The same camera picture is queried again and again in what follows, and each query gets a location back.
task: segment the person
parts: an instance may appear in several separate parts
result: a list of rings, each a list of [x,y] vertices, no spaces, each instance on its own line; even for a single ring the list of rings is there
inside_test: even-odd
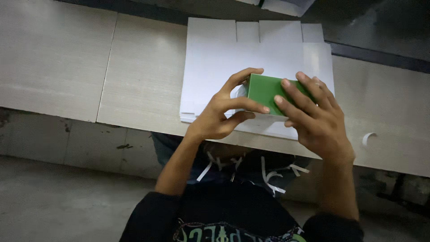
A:
[[[281,96],[274,101],[289,118],[285,126],[297,130],[299,143],[323,159],[319,209],[303,227],[272,193],[252,182],[190,182],[202,141],[225,138],[238,124],[255,118],[253,112],[269,112],[246,97],[230,98],[233,88],[251,73],[263,71],[247,68],[233,74],[212,97],[174,147],[155,191],[136,205],[120,241],[362,241],[352,174],[355,155],[346,136],[344,114],[326,85],[302,72],[296,78],[317,105],[287,79],[281,85],[298,108]],[[224,113],[230,109],[246,111],[226,118]]]

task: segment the stack of white cardboard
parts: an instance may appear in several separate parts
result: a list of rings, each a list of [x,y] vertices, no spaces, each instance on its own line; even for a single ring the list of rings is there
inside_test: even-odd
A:
[[[317,76],[334,93],[331,49],[324,43],[320,24],[189,18],[181,121],[193,122],[227,79],[247,67],[264,68],[263,75],[291,80],[303,71]],[[231,92],[232,98],[238,88]],[[283,126],[285,120],[257,115],[236,130],[297,139],[295,129]]]

